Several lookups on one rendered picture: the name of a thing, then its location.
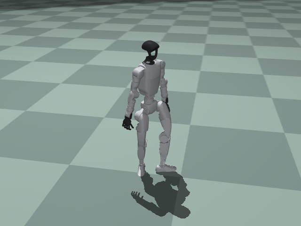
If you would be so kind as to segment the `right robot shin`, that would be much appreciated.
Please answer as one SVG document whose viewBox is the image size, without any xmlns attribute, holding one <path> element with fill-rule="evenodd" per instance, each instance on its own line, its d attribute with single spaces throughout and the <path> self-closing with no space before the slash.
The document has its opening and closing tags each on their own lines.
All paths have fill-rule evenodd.
<svg viewBox="0 0 301 226">
<path fill-rule="evenodd" d="M 142 146 L 140 146 L 140 147 L 138 146 L 137 153 L 138 153 L 138 159 L 139 159 L 139 166 L 141 164 L 143 166 L 143 160 L 145 157 L 145 147 L 143 148 Z"/>
</svg>

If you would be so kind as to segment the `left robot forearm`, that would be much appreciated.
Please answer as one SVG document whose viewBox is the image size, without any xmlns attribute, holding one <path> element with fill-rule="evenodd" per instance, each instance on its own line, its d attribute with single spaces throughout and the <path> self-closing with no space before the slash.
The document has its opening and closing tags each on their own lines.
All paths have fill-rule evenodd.
<svg viewBox="0 0 301 226">
<path fill-rule="evenodd" d="M 161 97 L 162 97 L 161 100 L 163 102 L 166 102 L 166 98 L 168 98 L 167 84 L 164 87 L 160 86 L 160 90 L 161 90 Z"/>
</svg>

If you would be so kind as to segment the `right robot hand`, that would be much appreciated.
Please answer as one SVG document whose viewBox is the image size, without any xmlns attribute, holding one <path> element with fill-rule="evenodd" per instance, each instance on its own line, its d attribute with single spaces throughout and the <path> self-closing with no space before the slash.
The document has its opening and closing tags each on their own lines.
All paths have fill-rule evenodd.
<svg viewBox="0 0 301 226">
<path fill-rule="evenodd" d="M 124 128 L 126 128 L 126 129 L 128 129 L 128 130 L 131 130 L 131 129 L 130 129 L 130 126 L 131 126 L 132 128 L 134 128 L 133 125 L 131 124 L 131 119 L 132 119 L 132 113 L 130 114 L 130 118 L 128 118 L 128 117 L 125 116 L 125 119 L 123 120 L 122 126 L 123 126 Z"/>
</svg>

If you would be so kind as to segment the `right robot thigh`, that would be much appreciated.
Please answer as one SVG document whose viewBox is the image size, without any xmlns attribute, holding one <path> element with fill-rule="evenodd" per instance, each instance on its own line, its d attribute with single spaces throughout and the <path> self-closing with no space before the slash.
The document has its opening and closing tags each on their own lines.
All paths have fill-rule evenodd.
<svg viewBox="0 0 301 226">
<path fill-rule="evenodd" d="M 135 120 L 139 123 L 136 126 L 137 130 L 137 139 L 138 139 L 138 146 L 142 146 L 143 148 L 147 147 L 147 139 L 146 132 L 148 131 L 149 127 L 149 117 L 147 115 L 146 109 L 142 108 L 141 110 L 135 113 Z"/>
</svg>

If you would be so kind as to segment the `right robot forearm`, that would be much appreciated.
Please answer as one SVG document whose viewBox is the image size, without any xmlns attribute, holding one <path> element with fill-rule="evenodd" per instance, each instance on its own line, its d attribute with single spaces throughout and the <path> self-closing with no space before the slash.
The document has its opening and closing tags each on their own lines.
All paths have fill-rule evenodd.
<svg viewBox="0 0 301 226">
<path fill-rule="evenodd" d="M 127 104 L 127 111 L 125 113 L 125 116 L 130 118 L 130 114 L 133 113 L 134 111 L 134 106 L 135 106 L 135 102 L 136 100 L 133 99 L 134 98 L 134 93 L 132 91 L 130 91 L 129 95 L 128 95 L 128 104 Z"/>
</svg>

